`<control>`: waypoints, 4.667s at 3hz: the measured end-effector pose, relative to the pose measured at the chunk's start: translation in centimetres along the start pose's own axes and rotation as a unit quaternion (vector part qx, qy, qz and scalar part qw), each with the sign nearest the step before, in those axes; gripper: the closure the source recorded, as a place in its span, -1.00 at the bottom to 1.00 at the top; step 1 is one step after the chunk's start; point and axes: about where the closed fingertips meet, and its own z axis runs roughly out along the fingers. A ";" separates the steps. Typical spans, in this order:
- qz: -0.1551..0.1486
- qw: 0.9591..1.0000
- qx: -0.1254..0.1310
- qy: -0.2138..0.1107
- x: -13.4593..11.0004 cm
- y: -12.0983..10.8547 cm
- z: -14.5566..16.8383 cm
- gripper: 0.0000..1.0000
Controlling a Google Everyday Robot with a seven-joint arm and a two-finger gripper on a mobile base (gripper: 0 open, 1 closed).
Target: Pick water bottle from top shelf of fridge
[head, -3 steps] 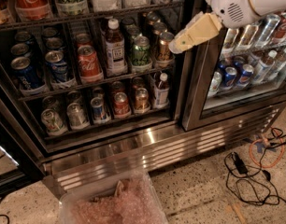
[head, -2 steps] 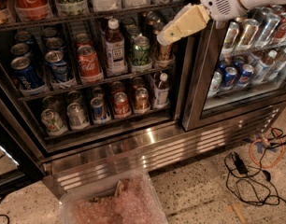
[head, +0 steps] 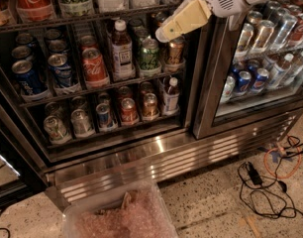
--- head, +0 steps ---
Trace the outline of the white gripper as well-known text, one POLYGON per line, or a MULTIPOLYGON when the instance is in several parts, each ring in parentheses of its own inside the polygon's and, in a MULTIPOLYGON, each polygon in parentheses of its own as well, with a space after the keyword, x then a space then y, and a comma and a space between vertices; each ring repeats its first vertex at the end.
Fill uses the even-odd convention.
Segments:
POLYGON ((215 16, 225 18, 243 13, 249 7, 246 0, 184 0, 155 31, 155 36, 161 43, 168 43, 206 25, 211 11, 215 16))

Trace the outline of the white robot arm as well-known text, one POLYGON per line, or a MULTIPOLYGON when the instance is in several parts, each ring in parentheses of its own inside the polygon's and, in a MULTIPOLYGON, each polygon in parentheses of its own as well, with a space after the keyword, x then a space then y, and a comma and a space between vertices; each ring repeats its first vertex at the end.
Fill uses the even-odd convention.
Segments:
POLYGON ((248 10, 269 0, 184 0, 155 31, 156 38, 167 43, 205 26, 211 16, 229 18, 229 29, 236 30, 248 10))

